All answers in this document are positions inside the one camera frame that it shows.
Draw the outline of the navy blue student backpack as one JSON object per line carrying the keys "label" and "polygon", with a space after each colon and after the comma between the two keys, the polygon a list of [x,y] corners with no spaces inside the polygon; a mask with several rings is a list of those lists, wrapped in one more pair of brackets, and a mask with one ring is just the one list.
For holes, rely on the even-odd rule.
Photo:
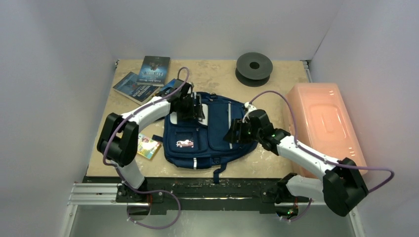
{"label": "navy blue student backpack", "polygon": [[[223,140],[233,119],[241,119],[244,104],[236,100],[207,92],[198,92],[202,103],[208,106],[208,122],[197,120],[177,121],[176,114],[165,116],[163,136],[153,135],[152,139],[163,145],[167,161],[180,168],[208,169],[220,168],[213,173],[214,183],[219,183],[219,175],[229,162],[239,159],[257,148],[257,142],[231,144]],[[179,140],[192,140],[193,148],[178,148]]]}

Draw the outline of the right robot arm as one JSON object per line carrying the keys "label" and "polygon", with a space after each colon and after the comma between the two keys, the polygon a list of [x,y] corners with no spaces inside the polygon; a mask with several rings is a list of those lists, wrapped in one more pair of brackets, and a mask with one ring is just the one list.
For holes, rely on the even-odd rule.
{"label": "right robot arm", "polygon": [[314,175],[290,173],[277,183],[276,203],[293,197],[323,201],[338,216],[346,216],[368,194],[360,167],[349,159],[338,160],[301,143],[289,132],[274,128],[266,111],[256,109],[234,119],[224,136],[229,143],[258,142],[272,153],[287,158]]}

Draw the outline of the pink eraser stick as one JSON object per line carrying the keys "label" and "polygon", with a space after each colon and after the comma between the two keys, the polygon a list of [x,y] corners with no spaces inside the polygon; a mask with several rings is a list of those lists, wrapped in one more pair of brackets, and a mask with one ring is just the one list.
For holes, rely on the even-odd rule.
{"label": "pink eraser stick", "polygon": [[193,148],[194,147],[194,142],[192,140],[186,139],[186,140],[179,140],[176,142],[176,146],[178,148]]}

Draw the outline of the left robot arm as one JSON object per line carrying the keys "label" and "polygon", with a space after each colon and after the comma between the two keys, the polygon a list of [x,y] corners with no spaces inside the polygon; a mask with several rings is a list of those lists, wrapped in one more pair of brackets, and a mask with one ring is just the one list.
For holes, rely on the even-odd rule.
{"label": "left robot arm", "polygon": [[114,167],[123,184],[129,187],[128,196],[135,202],[147,197],[146,179],[135,161],[139,133],[157,119],[173,113],[177,121],[193,119],[207,124],[208,106],[192,88],[183,83],[165,97],[154,97],[130,112],[111,113],[106,117],[97,150],[103,155],[103,163]]}

